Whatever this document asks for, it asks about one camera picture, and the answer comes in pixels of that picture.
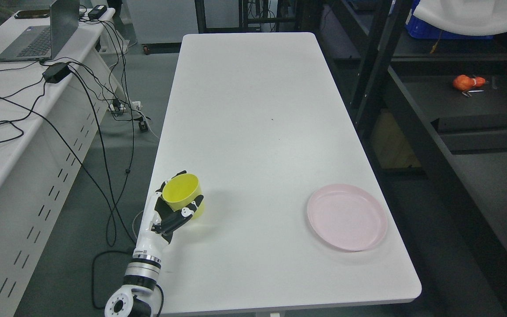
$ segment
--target laptop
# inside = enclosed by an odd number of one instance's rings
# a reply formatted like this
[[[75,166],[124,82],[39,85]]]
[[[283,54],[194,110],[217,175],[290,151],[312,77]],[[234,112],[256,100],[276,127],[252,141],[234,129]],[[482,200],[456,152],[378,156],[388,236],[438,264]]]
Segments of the laptop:
[[[51,60],[77,30],[79,0],[55,0],[49,26],[29,26],[1,54],[0,62]]]

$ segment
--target laptop keyboard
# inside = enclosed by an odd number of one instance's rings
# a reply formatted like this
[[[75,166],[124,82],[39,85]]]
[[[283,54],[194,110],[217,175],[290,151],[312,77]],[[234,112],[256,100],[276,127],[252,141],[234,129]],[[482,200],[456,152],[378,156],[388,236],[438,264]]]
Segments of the laptop keyboard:
[[[50,50],[50,26],[44,29],[17,57],[40,56],[46,54],[48,50]]]

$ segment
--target blue crate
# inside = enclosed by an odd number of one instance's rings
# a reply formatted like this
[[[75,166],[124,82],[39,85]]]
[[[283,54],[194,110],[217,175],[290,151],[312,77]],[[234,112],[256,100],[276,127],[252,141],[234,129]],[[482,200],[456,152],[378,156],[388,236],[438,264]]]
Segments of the blue crate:
[[[441,30],[436,28],[435,26],[420,20],[414,16],[414,9],[420,3],[420,0],[414,0],[414,4],[412,4],[412,15],[406,24],[406,30],[408,30],[408,34],[410,34],[413,38],[426,38],[429,40],[437,40],[439,38],[439,32]],[[493,36],[469,36],[469,35],[461,35],[455,34],[447,31],[443,31],[441,33],[441,38],[443,40],[491,40]]]

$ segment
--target yellow cup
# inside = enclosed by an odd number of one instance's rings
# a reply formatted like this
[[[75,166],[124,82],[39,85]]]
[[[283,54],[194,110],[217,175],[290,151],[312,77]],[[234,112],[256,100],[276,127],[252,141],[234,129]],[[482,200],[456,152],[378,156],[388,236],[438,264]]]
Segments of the yellow cup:
[[[193,174],[181,174],[172,178],[163,187],[163,200],[173,210],[179,210],[191,203],[197,196],[201,195],[199,179]],[[199,209],[193,218],[199,217],[205,210],[205,201],[201,202]]]

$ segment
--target robotic hand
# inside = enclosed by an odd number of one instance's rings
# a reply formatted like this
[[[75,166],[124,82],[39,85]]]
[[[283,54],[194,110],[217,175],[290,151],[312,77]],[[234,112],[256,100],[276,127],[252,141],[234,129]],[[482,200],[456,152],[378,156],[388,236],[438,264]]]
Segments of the robotic hand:
[[[168,181],[148,198],[132,260],[123,285],[107,301],[106,317],[153,317],[161,312],[163,291],[158,286],[158,277],[162,251],[171,242],[173,231],[189,221],[203,201],[203,195],[199,195],[187,206],[162,219],[159,212],[165,205],[162,191]]]

